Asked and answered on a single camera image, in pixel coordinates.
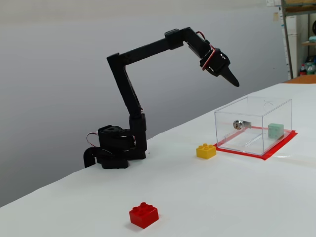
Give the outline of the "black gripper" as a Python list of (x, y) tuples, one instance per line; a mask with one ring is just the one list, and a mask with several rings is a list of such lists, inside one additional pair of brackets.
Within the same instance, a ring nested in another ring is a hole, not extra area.
[(239, 87), (239, 82), (229, 69), (229, 65), (228, 57), (219, 48), (214, 47), (200, 60), (203, 71), (206, 70), (216, 77), (223, 76), (229, 83)]

